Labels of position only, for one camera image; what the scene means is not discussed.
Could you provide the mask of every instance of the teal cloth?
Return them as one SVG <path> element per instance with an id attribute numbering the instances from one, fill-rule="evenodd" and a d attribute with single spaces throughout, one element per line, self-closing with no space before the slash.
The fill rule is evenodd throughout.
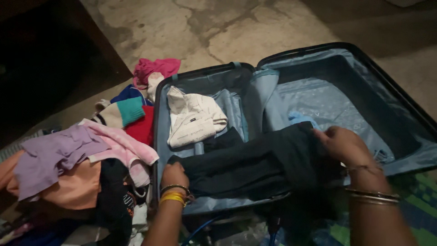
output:
<path id="1" fill-rule="evenodd" d="M 124 127 L 146 115 L 142 109 L 142 97 L 118 101 L 117 107 L 120 110 Z"/>

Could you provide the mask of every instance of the stained floor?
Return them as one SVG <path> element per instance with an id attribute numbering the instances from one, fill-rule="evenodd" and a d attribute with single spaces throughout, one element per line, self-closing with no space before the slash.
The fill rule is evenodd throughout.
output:
<path id="1" fill-rule="evenodd" d="M 408 8 L 384 0 L 81 0 L 129 69 L 174 57 L 180 72 L 232 61 L 256 65 L 285 50 L 351 42 L 437 119 L 437 1 Z M 89 117 L 130 81 L 38 124 Z"/>

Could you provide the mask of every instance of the purple shirt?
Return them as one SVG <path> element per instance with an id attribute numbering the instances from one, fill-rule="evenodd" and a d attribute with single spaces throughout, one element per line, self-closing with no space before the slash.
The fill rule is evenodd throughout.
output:
<path id="1" fill-rule="evenodd" d="M 49 188 L 65 170 L 88 156 L 110 148 L 88 128 L 78 125 L 29 139 L 21 145 L 26 152 L 14 169 L 20 187 L 19 201 Z"/>

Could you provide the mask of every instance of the suitcase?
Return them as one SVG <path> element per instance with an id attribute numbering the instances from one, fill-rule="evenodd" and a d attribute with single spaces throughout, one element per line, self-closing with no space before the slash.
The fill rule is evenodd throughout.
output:
<path id="1" fill-rule="evenodd" d="M 168 158 L 202 153 L 198 144 L 176 149 L 167 144 L 170 113 L 166 94 L 171 85 L 185 93 L 212 96 L 228 117 L 226 128 L 235 127 L 244 141 L 283 128 L 287 113 L 299 111 L 311 116 L 322 130 L 339 125 L 360 135 L 386 175 L 437 164 L 437 123 L 359 48 L 344 42 L 328 43 L 278 53 L 262 59 L 256 67 L 233 62 L 163 80 L 156 90 L 154 110 L 154 148 L 160 156 L 153 165 L 154 207 Z M 348 183 L 348 178 L 333 181 L 333 185 Z M 243 211 L 288 195 L 260 201 L 200 197 L 184 208 L 183 215 L 210 218 L 211 214 Z"/>

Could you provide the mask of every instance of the pink cloth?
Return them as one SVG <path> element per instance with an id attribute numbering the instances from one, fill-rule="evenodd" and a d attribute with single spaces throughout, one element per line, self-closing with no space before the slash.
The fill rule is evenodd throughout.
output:
<path id="1" fill-rule="evenodd" d="M 149 170 L 142 165 L 141 161 L 147 165 L 152 165 L 159 159 L 152 147 L 138 142 L 122 129 L 107 127 L 89 119 L 83 119 L 79 125 L 88 127 L 111 147 L 109 150 L 88 156 L 90 162 L 117 158 L 129 169 L 129 174 L 136 187 L 150 183 Z"/>
<path id="2" fill-rule="evenodd" d="M 177 74 L 180 67 L 180 60 L 175 58 L 156 59 L 152 62 L 149 59 L 141 58 L 135 65 L 133 84 L 136 88 L 143 90 L 147 88 L 149 75 L 153 72 L 160 72 L 164 78 Z"/>

